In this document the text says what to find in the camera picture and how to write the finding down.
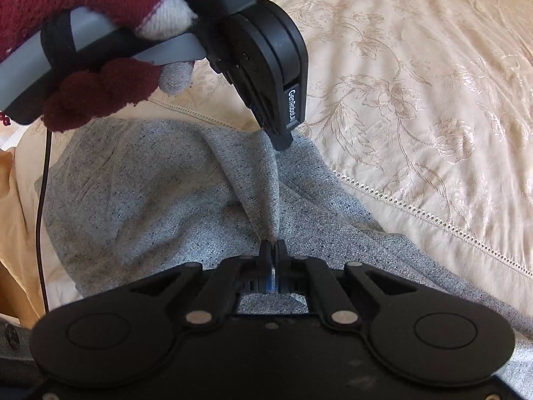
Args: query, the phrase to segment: finger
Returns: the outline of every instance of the finger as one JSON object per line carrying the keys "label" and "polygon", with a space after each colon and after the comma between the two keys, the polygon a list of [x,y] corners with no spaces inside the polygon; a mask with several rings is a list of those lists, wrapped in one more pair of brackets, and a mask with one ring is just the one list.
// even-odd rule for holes
{"label": "finger", "polygon": [[183,33],[196,18],[185,0],[161,0],[135,29],[135,34],[150,40],[167,40]]}
{"label": "finger", "polygon": [[73,73],[45,102],[45,125],[53,131],[75,129],[93,117],[109,116],[128,103],[144,101],[157,88],[160,72],[160,66],[118,58],[106,63],[99,74]]}
{"label": "finger", "polygon": [[175,96],[191,85],[194,62],[166,64],[161,69],[159,88],[166,94]]}
{"label": "finger", "polygon": [[91,121],[90,116],[66,109],[61,103],[60,93],[50,96],[43,106],[43,122],[52,132],[76,129]]}

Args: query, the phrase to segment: gray cloth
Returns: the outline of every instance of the gray cloth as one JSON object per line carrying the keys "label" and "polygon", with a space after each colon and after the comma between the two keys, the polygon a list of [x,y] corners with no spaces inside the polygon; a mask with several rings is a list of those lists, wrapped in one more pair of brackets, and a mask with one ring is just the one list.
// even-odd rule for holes
{"label": "gray cloth", "polygon": [[[350,260],[502,314],[519,333],[505,379],[533,398],[533,322],[439,266],[405,236],[388,234],[345,193],[316,147],[296,135],[275,152],[247,134],[178,121],[95,120],[51,168],[44,221],[83,296],[188,261],[214,268],[285,239],[292,255],[332,268]],[[243,311],[305,311],[297,299],[248,298]]]}
{"label": "gray cloth", "polygon": [[41,382],[29,351],[29,334],[0,319],[0,387],[29,388]]}

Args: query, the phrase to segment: white glove fingertip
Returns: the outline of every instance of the white glove fingertip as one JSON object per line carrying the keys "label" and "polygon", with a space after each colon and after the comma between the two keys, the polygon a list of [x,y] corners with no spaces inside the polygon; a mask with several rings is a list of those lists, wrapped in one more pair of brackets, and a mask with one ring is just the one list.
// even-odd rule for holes
{"label": "white glove fingertip", "polygon": [[168,95],[175,96],[182,93],[191,85],[194,62],[179,62],[166,64],[161,68],[159,88]]}
{"label": "white glove fingertip", "polygon": [[185,0],[161,0],[135,34],[143,39],[167,40],[183,33],[196,18]]}

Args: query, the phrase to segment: bed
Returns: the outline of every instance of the bed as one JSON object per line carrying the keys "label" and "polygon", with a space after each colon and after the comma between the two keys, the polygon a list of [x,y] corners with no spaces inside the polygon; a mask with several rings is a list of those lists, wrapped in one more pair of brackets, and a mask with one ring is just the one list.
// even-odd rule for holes
{"label": "bed", "polygon": [[[533,317],[533,0],[273,1],[310,56],[299,130],[346,191],[387,232]],[[206,61],[184,94],[158,91],[118,116],[257,129]],[[51,164],[71,135],[54,136]],[[44,138],[36,122],[9,151],[0,197],[0,261],[35,318],[43,313],[33,235]],[[79,299],[46,230],[42,241],[51,307]]]}

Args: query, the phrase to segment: gloved hand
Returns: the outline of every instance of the gloved hand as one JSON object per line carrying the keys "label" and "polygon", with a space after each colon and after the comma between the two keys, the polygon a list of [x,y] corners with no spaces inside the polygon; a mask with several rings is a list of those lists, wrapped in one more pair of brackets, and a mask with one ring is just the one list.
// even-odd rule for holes
{"label": "gloved hand", "polygon": [[[0,0],[0,63],[44,22],[65,9],[85,6],[145,39],[166,40],[185,31],[196,18],[184,0]],[[80,127],[128,103],[146,100],[159,86],[175,95],[188,87],[193,62],[153,66],[119,58],[99,74],[77,72],[65,79],[43,108],[44,124],[54,131]]]}

